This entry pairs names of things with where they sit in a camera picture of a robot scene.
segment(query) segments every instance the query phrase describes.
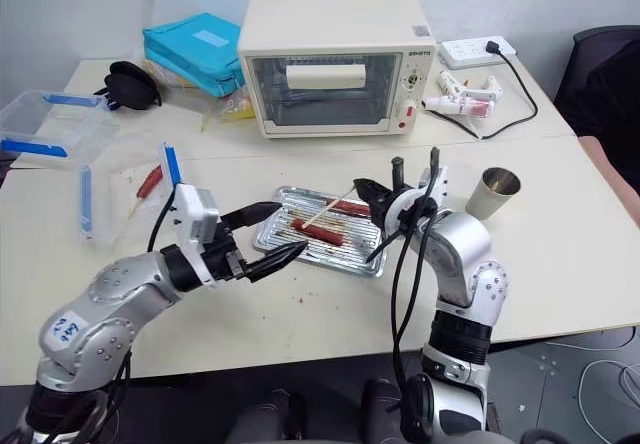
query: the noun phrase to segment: power strip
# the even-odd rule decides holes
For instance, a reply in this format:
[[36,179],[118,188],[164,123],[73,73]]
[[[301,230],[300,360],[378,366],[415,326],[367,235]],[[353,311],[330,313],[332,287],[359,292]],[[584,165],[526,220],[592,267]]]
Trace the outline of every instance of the power strip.
[[497,43],[500,46],[500,52],[505,57],[516,55],[516,50],[501,36],[445,41],[440,44],[440,55],[444,58],[449,69],[504,64],[500,56],[485,51],[489,41]]

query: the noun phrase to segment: blue bag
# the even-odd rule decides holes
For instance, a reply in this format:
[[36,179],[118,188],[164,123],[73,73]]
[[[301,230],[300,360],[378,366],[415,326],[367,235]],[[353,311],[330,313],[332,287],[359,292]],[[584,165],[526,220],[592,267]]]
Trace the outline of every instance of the blue bag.
[[144,29],[144,52],[216,97],[244,84],[236,47],[240,27],[211,14]]

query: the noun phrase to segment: stainless steel cup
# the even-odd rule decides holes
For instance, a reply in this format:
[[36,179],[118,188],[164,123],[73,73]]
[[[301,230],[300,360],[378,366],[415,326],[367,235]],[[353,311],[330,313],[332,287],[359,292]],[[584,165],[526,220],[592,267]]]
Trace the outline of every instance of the stainless steel cup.
[[487,219],[519,190],[520,179],[513,172],[500,167],[490,167],[482,173],[482,179],[465,209],[480,220]]

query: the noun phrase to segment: oven glass window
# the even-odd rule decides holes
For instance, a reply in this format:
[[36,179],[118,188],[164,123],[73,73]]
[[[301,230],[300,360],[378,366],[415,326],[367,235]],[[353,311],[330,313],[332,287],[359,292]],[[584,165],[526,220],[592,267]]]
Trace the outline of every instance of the oven glass window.
[[253,58],[265,120],[371,125],[388,118],[401,54]]

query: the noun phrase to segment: white bottle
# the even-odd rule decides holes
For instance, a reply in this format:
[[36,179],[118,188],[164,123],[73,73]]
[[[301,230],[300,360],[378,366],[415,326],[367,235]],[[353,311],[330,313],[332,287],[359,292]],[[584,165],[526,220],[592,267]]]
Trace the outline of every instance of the white bottle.
[[428,111],[473,117],[489,117],[493,106],[494,102],[489,99],[464,96],[428,97],[424,101],[424,107]]

